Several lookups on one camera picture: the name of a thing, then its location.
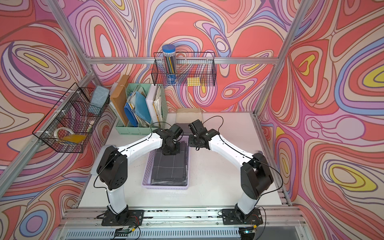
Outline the dark grid pillowcase back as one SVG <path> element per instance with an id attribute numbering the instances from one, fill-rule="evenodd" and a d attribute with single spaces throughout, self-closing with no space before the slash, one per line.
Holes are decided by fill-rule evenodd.
<path id="1" fill-rule="evenodd" d="M 186 186 L 188 181 L 188 147 L 182 144 L 176 155 L 156 150 L 151 174 L 153 186 Z"/>

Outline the beige grey pillowcase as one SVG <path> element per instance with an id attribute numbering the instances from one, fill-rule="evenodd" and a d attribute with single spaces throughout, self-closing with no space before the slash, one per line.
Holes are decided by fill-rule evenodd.
<path id="1" fill-rule="evenodd" d="M 176 124 L 181 127 L 184 135 L 190 135 L 192 131 L 189 128 L 189 124 L 200 120 L 203 121 L 203 111 L 199 108 L 183 108 L 178 109 L 176 113 Z"/>

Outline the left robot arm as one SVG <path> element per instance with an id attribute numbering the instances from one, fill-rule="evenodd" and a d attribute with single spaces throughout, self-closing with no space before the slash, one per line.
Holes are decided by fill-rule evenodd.
<path id="1" fill-rule="evenodd" d="M 180 152 L 178 138 L 183 130 L 176 124 L 169 129 L 157 128 L 144 138 L 122 146 L 109 146 L 104 150 L 97 167 L 97 177 L 104 184 L 109 201 L 108 210 L 115 216 L 127 214 L 129 207 L 125 201 L 124 184 L 128 178 L 128 166 L 145 154 L 161 149 L 164 155 Z"/>

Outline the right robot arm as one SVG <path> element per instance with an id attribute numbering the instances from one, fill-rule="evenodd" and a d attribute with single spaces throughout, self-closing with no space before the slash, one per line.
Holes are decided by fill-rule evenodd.
<path id="1" fill-rule="evenodd" d="M 274 183 L 272 168 L 268 165 L 263 153 L 248 153 L 227 142 L 215 129 L 207 130 L 200 120 L 189 124 L 192 134 L 189 136 L 189 146 L 211 150 L 240 170 L 242 196 L 235 205 L 238 218 L 249 216 L 263 193 Z"/>

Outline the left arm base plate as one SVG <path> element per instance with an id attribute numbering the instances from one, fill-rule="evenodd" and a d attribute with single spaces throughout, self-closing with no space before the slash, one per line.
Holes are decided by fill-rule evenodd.
<path id="1" fill-rule="evenodd" d="M 141 226 L 143 219 L 144 210 L 123 210 L 116 215 L 107 209 L 102 218 L 102 226 Z"/>

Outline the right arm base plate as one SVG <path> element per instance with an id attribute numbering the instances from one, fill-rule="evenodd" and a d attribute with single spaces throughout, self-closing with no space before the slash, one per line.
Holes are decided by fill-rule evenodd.
<path id="1" fill-rule="evenodd" d="M 260 209 L 254 208 L 249 214 L 238 209 L 222 209 L 219 216 L 224 225 L 262 225 L 264 223 Z"/>

